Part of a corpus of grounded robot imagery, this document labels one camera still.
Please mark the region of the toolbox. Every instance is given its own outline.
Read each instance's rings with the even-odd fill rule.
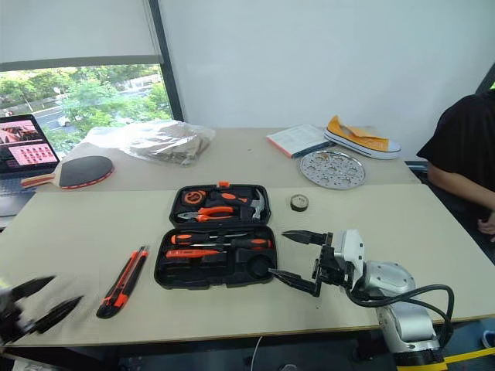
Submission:
[[[206,289],[266,283],[277,268],[270,203],[261,185],[187,186],[177,192],[155,280],[164,288]]]

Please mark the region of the laptop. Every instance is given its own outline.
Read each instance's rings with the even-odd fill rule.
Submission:
[[[34,116],[0,117],[0,217],[17,215],[34,195],[21,179],[51,173],[59,162]]]

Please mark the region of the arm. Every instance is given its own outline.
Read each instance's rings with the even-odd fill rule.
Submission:
[[[454,172],[444,172],[429,162],[428,180],[453,195],[485,206],[487,209],[495,210],[495,192],[469,180],[465,176]]]

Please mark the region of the laptop screen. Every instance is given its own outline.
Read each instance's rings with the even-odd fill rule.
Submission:
[[[54,168],[58,162],[32,115],[0,119],[0,174]]]

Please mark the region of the plastic bag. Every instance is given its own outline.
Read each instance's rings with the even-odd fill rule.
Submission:
[[[211,128],[157,120],[122,128],[93,128],[84,141],[152,162],[188,166],[198,160],[214,137],[215,130]]]

